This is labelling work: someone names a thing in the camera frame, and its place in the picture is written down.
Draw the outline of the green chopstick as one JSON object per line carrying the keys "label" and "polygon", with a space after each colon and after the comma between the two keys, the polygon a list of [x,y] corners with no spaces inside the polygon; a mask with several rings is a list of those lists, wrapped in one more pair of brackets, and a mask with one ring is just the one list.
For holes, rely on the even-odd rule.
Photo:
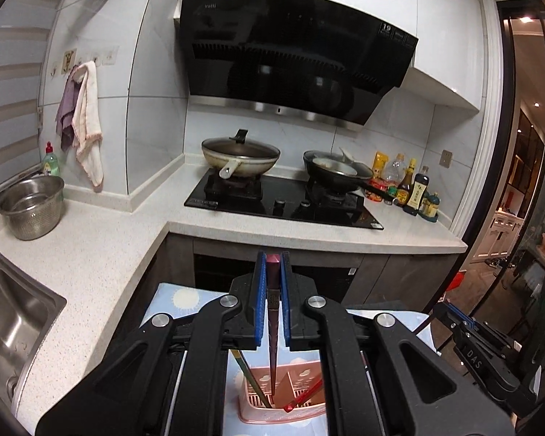
{"label": "green chopstick", "polygon": [[256,377],[254,376],[246,358],[244,357],[244,354],[241,350],[231,350],[231,353],[236,360],[237,364],[239,365],[241,371],[243,372],[245,379],[250,384],[258,398],[260,399],[261,403],[266,408],[271,408],[271,403],[269,399],[267,398],[266,394],[262,390],[260,384],[258,383]]}

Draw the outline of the dark red chopstick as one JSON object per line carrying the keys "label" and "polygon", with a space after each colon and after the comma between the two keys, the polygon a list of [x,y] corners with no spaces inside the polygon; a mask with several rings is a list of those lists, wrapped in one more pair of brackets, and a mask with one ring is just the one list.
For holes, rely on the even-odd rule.
{"label": "dark red chopstick", "polygon": [[271,398],[276,388],[276,366],[278,365],[278,315],[280,303],[280,262],[279,254],[267,254],[267,323],[269,323],[269,360],[271,376]]}

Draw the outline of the light blue patterned tablecloth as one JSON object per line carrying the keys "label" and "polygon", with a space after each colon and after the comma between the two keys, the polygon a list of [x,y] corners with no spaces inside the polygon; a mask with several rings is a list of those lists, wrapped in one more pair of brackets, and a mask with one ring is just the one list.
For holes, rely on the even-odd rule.
{"label": "light blue patterned tablecloth", "polygon": [[[148,309],[144,313],[141,326],[154,315],[163,313],[170,315],[173,319],[198,313],[199,310],[209,301],[223,296],[225,292],[215,292],[197,289],[187,286],[177,286],[162,282],[155,291]],[[393,314],[408,329],[414,331],[426,318],[423,313],[415,311],[391,311],[391,310],[358,310],[347,309],[350,314],[373,318],[382,311]],[[278,365],[296,364],[306,361],[319,360],[319,352],[312,351],[290,351],[285,345],[283,331],[279,323],[278,336]],[[428,327],[418,334],[418,337],[435,350],[431,329]],[[267,337],[267,324],[265,324],[265,335],[262,345],[257,350],[243,351],[251,370],[256,367],[269,366],[269,338]],[[327,420],[325,414],[300,421],[284,424],[252,424],[241,421],[239,417],[239,400],[244,376],[229,353],[226,388],[225,407],[222,435],[328,435]]]}

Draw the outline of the black gas stove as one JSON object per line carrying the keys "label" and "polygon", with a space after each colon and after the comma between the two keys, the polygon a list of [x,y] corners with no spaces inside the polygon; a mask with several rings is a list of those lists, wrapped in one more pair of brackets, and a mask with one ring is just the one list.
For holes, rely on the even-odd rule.
{"label": "black gas stove", "polygon": [[319,225],[373,230],[384,228],[365,208],[363,197],[353,192],[332,192],[313,180],[268,175],[223,179],[211,169],[195,186],[185,205]]}

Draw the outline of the small green-lid jar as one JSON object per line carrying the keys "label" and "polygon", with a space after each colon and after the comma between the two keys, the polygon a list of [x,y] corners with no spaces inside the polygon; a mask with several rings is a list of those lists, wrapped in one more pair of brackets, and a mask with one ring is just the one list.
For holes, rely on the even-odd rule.
{"label": "small green-lid jar", "polygon": [[418,214],[428,222],[437,222],[439,206],[440,197],[436,192],[425,193]]}

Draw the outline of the brown sauce bottle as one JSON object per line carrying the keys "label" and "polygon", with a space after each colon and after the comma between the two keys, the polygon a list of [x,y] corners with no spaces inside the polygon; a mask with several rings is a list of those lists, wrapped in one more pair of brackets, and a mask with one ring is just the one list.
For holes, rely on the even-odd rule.
{"label": "brown sauce bottle", "polygon": [[409,162],[408,168],[405,170],[404,178],[399,185],[397,185],[396,204],[400,207],[404,206],[411,195],[412,179],[415,174],[416,159],[412,158]]}

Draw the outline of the beige pan with lid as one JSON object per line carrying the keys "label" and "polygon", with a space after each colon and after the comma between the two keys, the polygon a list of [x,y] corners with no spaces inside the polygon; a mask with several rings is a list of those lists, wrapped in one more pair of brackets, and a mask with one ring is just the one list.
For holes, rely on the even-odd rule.
{"label": "beige pan with lid", "polygon": [[233,137],[202,141],[202,155],[221,179],[257,177],[271,170],[279,160],[279,148],[249,140],[247,135],[247,130],[239,129]]}

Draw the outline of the clear plastic bottle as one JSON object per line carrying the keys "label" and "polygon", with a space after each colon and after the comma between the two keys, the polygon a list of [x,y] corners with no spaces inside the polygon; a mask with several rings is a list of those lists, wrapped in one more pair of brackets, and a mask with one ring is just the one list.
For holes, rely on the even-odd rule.
{"label": "clear plastic bottle", "polygon": [[387,164],[382,172],[382,178],[389,190],[397,190],[397,185],[401,183],[405,175],[404,154],[399,153],[394,161]]}

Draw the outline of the dark soy sauce bottle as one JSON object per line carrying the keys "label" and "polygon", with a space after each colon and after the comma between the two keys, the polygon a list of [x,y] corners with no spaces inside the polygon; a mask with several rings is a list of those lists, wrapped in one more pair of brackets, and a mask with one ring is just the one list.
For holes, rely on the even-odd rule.
{"label": "dark soy sauce bottle", "polygon": [[424,165],[421,170],[415,175],[415,181],[413,182],[411,194],[409,194],[408,201],[403,206],[405,213],[410,215],[417,215],[424,194],[426,193],[429,185],[429,167]]}

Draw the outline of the yellow seasoning bag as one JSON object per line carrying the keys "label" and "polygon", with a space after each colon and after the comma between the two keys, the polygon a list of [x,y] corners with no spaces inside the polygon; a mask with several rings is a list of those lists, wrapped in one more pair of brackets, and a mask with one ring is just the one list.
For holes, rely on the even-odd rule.
{"label": "yellow seasoning bag", "polygon": [[389,157],[387,156],[387,154],[384,154],[381,151],[376,152],[372,165],[374,178],[380,179],[382,177],[383,170],[388,161]]}

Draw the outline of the steel colander bowl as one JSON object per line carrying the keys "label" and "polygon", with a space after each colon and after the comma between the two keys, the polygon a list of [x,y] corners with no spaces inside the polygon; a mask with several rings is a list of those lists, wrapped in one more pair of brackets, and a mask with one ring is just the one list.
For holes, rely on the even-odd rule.
{"label": "steel colander bowl", "polygon": [[64,210],[64,179],[40,175],[21,180],[0,198],[0,215],[11,233],[20,240],[40,238],[53,230]]}

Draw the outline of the pink hanging towel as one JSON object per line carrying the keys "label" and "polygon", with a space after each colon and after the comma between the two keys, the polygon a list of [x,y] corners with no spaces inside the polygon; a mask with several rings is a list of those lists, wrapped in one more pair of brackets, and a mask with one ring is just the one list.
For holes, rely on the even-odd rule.
{"label": "pink hanging towel", "polygon": [[92,188],[98,190],[104,180],[101,159],[103,133],[99,117],[97,68],[94,61],[79,65],[72,74],[78,85],[76,107],[72,115],[76,161],[90,181]]}

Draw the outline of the green dish soap bottle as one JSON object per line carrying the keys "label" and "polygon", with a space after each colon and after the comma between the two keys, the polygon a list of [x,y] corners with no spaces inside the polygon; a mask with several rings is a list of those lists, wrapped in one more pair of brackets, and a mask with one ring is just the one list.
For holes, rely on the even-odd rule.
{"label": "green dish soap bottle", "polygon": [[49,176],[60,175],[59,160],[54,153],[51,142],[48,142],[45,147],[45,156],[42,159],[42,173]]}

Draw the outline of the purple hanging cloth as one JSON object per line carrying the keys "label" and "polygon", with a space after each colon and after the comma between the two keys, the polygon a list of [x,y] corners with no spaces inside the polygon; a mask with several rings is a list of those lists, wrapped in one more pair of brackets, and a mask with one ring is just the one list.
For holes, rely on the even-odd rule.
{"label": "purple hanging cloth", "polygon": [[69,72],[56,115],[56,133],[60,136],[61,150],[64,153],[69,151],[69,148],[72,146],[74,140],[72,118],[74,110],[76,109],[80,89],[80,83],[77,83],[74,79],[74,74],[76,73],[77,69],[78,66],[75,65]]}

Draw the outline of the black range hood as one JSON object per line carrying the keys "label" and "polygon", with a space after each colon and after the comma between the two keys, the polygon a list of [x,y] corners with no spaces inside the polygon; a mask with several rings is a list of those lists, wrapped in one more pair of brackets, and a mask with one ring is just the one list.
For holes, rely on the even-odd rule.
{"label": "black range hood", "polygon": [[181,0],[191,99],[358,130],[401,87],[417,37],[330,0]]}

